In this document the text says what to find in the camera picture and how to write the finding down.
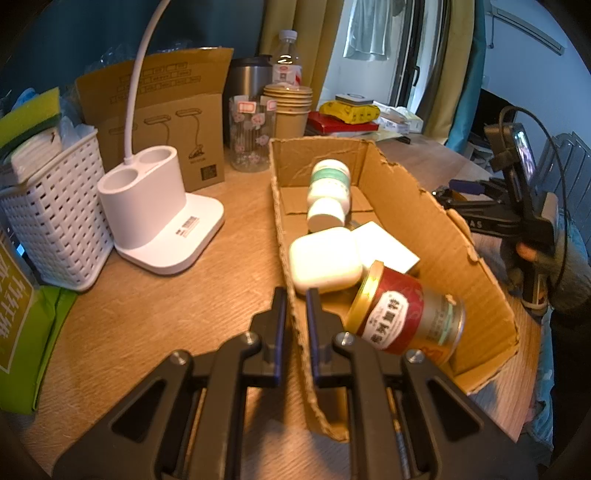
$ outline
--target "green package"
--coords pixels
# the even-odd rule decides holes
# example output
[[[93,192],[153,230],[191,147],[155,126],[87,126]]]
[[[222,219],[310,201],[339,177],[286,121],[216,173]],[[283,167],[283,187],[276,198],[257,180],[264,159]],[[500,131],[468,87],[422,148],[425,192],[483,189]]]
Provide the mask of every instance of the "green package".
[[[31,414],[76,293],[39,287],[5,234],[0,236],[0,409]]]

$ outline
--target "cardboard flap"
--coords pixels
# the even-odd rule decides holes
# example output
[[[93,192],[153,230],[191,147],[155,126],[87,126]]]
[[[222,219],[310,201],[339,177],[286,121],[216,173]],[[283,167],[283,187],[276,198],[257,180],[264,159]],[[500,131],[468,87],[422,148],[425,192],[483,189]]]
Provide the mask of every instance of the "cardboard flap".
[[[231,48],[190,48],[147,56],[136,108],[201,93],[221,94],[232,52]],[[97,125],[125,113],[133,67],[134,61],[125,61],[76,80],[87,123]]]
[[[453,223],[460,229],[460,231],[464,234],[464,236],[468,239],[471,244],[474,244],[474,240],[472,239],[472,234],[470,233],[470,227],[464,220],[459,213],[457,213],[454,209],[446,210],[447,216],[452,220]]]
[[[308,213],[308,187],[286,187],[280,189],[281,201],[286,215]],[[351,212],[372,212],[365,195],[357,187],[351,187]]]
[[[312,168],[320,160],[335,158],[343,162],[351,173],[351,185],[357,185],[363,159],[368,145],[367,140],[333,137],[305,137],[289,140],[275,139],[270,148],[275,157],[282,157],[277,165],[277,180],[281,187],[308,187]]]

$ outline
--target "wooden table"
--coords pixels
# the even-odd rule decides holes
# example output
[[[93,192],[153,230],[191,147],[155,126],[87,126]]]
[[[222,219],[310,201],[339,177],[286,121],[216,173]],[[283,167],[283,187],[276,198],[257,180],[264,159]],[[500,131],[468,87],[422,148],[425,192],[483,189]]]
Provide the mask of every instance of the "wooden table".
[[[379,145],[428,189],[452,177],[486,173],[435,142]],[[95,286],[65,323],[35,417],[10,416],[25,447],[51,471],[63,450],[175,349],[216,349],[270,306],[283,283],[269,172],[226,168],[224,183],[200,193],[222,201],[226,222],[194,266],[156,277],[111,254]],[[537,368],[540,332],[510,299],[521,337],[519,354],[478,394],[478,402],[514,439],[525,420]],[[295,352],[285,386],[248,394],[242,478],[349,478],[348,446],[306,428]]]

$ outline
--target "hanging clothes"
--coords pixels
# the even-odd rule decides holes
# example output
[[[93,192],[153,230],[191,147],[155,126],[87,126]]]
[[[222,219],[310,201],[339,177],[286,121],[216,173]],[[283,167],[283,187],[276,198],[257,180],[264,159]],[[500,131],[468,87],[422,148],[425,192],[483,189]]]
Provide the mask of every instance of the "hanging clothes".
[[[404,0],[396,0],[395,5],[392,0],[354,0],[343,57],[366,61],[388,60],[391,55],[392,17],[403,10]]]

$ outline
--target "curtain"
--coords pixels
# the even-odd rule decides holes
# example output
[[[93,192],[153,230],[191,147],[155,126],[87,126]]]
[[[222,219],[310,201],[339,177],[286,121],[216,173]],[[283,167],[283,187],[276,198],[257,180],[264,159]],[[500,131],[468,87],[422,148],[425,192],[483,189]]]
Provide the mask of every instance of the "curtain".
[[[457,104],[456,117],[446,144],[448,148],[458,153],[463,153],[466,149],[466,142],[472,129],[478,99],[480,98],[486,57],[486,25],[484,17],[484,0],[476,0],[474,36],[472,38],[472,51],[468,61],[466,80],[464,81],[464,89]]]
[[[313,106],[320,98],[342,10],[343,0],[267,0],[259,52],[274,52],[279,30],[296,30],[302,83],[314,92]]]
[[[437,45],[437,55],[433,63],[433,71],[427,79],[425,92],[418,105],[416,114],[425,121],[431,116],[435,97],[437,95],[437,86],[441,81],[441,72],[443,71],[443,61],[445,60],[445,52],[447,50],[447,41],[449,39],[449,27],[452,17],[452,0],[442,1],[442,19],[441,19],[441,34],[439,36],[439,44]]]
[[[441,79],[424,134],[441,144],[447,141],[468,67],[474,35],[474,0],[452,0],[449,37]]]

